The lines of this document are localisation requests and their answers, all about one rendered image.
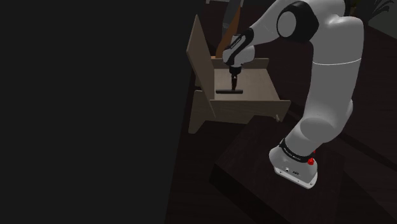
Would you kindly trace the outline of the beige wooden drawer cabinet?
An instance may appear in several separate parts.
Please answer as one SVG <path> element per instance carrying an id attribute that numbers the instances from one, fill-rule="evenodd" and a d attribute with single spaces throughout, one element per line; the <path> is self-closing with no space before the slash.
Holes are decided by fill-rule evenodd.
<path id="1" fill-rule="evenodd" d="M 237 76 L 242 94 L 217 94 L 217 89 L 232 87 L 231 74 L 221 59 L 210 56 L 199 17 L 193 22 L 186 54 L 199 87 L 193 95 L 190 134 L 206 121 L 247 124 L 256 115 L 283 121 L 291 101 L 279 98 L 267 71 L 268 58 L 255 58 L 243 65 Z"/>

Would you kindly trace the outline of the dark potted plant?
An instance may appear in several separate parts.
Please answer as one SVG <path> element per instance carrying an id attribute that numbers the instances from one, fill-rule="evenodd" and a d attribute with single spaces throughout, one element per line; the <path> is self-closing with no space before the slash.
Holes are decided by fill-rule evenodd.
<path id="1" fill-rule="evenodd" d="M 364 24 L 383 12 L 389 12 L 390 6 L 397 0 L 344 0 L 344 16 L 359 18 Z"/>

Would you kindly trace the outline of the brown and grey chair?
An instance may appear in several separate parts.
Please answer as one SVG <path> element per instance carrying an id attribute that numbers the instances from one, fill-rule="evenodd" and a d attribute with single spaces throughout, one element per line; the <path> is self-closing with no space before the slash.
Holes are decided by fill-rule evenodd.
<path id="1" fill-rule="evenodd" d="M 216 49 L 215 57 L 222 58 L 224 49 L 233 41 L 237 33 L 240 20 L 240 11 L 243 0 L 228 0 L 221 29 L 221 41 Z"/>

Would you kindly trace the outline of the dark robot stand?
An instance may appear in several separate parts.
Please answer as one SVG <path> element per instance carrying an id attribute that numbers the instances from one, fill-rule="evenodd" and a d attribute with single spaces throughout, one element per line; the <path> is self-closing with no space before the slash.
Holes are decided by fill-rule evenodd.
<path id="1" fill-rule="evenodd" d="M 276 173 L 268 154 L 289 130 L 275 118 L 252 117 L 215 162 L 210 183 L 256 224 L 397 224 L 344 171 L 345 158 L 325 146 L 311 189 Z"/>

